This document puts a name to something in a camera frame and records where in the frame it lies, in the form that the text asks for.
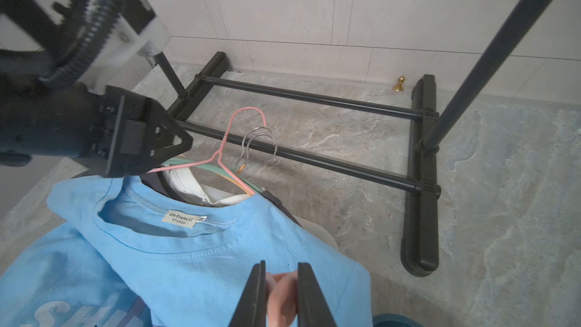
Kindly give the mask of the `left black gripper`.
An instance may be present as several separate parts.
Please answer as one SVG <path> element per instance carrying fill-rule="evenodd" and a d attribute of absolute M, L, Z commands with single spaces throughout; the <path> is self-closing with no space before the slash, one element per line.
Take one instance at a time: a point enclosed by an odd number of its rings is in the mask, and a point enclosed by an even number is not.
<path fill-rule="evenodd" d="M 88 169 L 105 178 L 146 174 L 192 147 L 193 138 L 152 98 L 113 86 L 100 97 L 101 122 Z"/>

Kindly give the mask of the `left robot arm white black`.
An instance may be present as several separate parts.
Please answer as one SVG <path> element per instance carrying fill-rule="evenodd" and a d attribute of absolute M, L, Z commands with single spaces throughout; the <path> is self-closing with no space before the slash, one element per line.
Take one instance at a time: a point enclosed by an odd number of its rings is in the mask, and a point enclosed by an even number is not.
<path fill-rule="evenodd" d="M 54 3 L 1 0 L 1 13 L 39 44 L 1 52 L 1 163 L 68 157 L 106 178 L 155 172 L 192 137 L 156 100 L 110 81 L 133 57 L 156 60 L 179 98 L 187 93 L 163 54 L 170 34 L 148 0 Z"/>

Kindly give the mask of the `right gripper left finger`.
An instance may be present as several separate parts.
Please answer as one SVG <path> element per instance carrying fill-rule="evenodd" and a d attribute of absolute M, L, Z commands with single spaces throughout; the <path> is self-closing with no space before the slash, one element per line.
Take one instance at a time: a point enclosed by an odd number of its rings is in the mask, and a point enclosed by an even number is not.
<path fill-rule="evenodd" d="M 266 326 L 266 262 L 253 266 L 229 327 Z"/>

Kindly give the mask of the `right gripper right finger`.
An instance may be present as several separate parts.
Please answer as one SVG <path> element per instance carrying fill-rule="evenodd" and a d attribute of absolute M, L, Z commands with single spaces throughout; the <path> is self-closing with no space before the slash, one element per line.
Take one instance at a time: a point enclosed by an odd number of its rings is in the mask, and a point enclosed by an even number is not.
<path fill-rule="evenodd" d="M 299 327 L 337 327 L 309 263 L 298 263 L 297 325 Z"/>

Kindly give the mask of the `light blue printed t-shirt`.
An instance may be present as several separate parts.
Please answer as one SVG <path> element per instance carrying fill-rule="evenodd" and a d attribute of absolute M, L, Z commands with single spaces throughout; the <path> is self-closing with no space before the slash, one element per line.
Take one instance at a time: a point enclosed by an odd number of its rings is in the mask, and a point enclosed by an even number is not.
<path fill-rule="evenodd" d="M 3 326 L 226 326 L 260 262 L 277 285 L 310 264 L 337 325 L 372 325 L 369 272 L 261 195 L 202 207 L 90 176 L 47 204 L 64 223 L 2 276 Z"/>

